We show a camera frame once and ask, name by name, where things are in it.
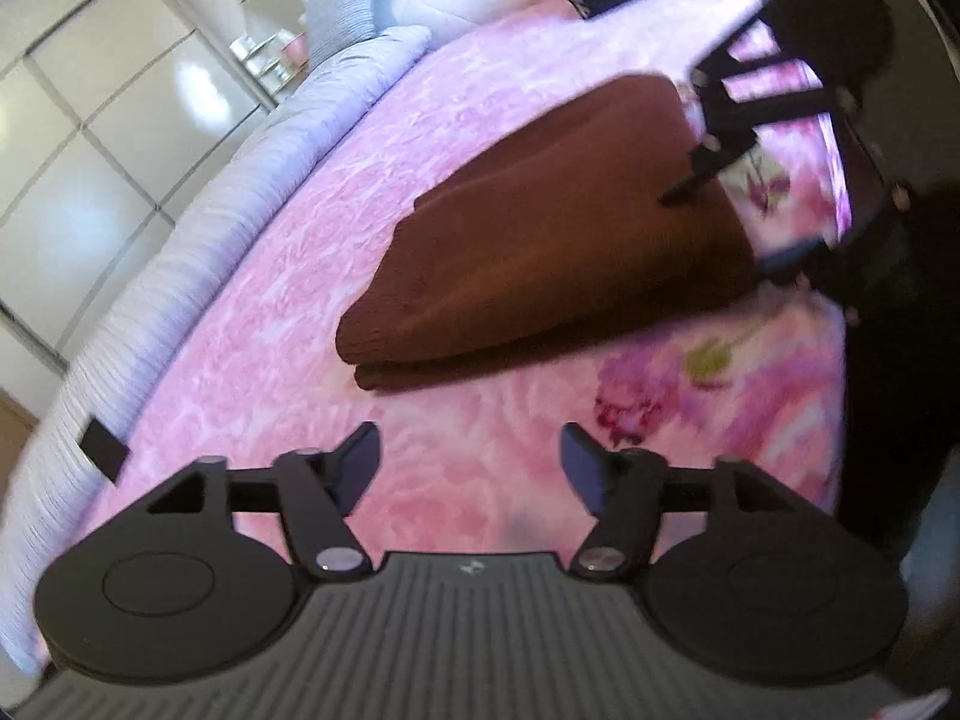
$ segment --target ribbed surface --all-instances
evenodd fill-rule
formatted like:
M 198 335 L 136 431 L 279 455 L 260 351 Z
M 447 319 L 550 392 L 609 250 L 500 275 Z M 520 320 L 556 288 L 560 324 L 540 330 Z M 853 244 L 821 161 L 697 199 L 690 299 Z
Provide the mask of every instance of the ribbed surface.
M 310 70 L 338 52 L 376 36 L 374 0 L 309 0 L 306 5 Z
M 396 555 L 374 579 L 318 590 L 232 671 L 169 688 L 66 674 L 17 720 L 865 720 L 898 698 L 875 677 L 798 691 L 713 674 L 625 590 L 569 579 L 551 556 Z

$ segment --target metal screw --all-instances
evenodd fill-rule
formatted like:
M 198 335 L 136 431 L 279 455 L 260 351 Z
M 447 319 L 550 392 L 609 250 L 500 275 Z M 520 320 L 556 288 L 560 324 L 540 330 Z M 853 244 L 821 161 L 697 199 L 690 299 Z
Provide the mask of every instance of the metal screw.
M 587 571 L 608 573 L 616 571 L 627 559 L 620 550 L 613 547 L 592 547 L 580 555 L 579 561 Z
M 481 571 L 484 571 L 487 568 L 487 566 L 483 562 L 480 562 L 480 560 L 471 560 L 470 562 L 465 562 L 459 567 L 464 574 L 469 574 L 470 576 L 479 574 Z
M 317 565 L 325 571 L 352 571 L 362 563 L 363 555 L 352 547 L 328 547 L 317 556 Z

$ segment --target wooden floor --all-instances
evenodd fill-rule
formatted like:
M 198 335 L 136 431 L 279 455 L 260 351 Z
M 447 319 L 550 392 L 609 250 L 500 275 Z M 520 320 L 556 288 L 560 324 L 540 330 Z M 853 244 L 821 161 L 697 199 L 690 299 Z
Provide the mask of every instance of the wooden floor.
M 37 420 L 0 389 L 0 500 L 7 491 L 13 465 L 35 424 Z

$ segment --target dresser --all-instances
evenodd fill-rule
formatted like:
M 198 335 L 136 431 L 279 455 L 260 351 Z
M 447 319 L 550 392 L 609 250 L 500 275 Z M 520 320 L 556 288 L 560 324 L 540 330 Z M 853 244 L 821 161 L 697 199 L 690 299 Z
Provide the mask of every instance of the dresser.
M 180 0 L 0 0 L 2 388 L 69 365 L 266 104 Z

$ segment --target floor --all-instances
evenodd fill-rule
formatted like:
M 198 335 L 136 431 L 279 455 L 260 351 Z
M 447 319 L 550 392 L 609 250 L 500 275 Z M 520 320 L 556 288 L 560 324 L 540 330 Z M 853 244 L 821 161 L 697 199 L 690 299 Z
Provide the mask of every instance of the floor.
M 0 389 L 0 501 L 6 493 L 13 464 L 35 424 L 37 420 Z
M 911 692 L 947 686 L 960 699 L 960 451 L 923 512 L 904 575 L 910 611 L 887 674 Z M 955 718 L 960 700 L 938 715 Z
M 0 507 L 7 480 L 37 420 L 0 389 Z M 9 709 L 30 695 L 37 680 L 24 676 L 0 649 L 0 707 Z

